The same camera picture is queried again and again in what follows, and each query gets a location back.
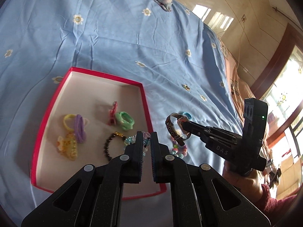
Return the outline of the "red sleeve forearm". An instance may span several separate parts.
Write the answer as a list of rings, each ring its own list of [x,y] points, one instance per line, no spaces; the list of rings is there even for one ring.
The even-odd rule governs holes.
[[[295,202],[297,195],[278,200],[271,197],[268,185],[261,184],[261,188],[262,196],[254,205],[269,219],[271,226],[275,226]]]

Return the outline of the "person's right hand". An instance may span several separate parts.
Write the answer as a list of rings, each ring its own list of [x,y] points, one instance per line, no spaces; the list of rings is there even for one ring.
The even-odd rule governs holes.
[[[256,203],[263,196],[262,186],[259,182],[258,172],[252,170],[249,176],[242,177],[237,173],[230,170],[231,164],[228,161],[224,162],[224,168],[222,176],[231,185],[240,189],[242,195],[244,195],[250,202]]]

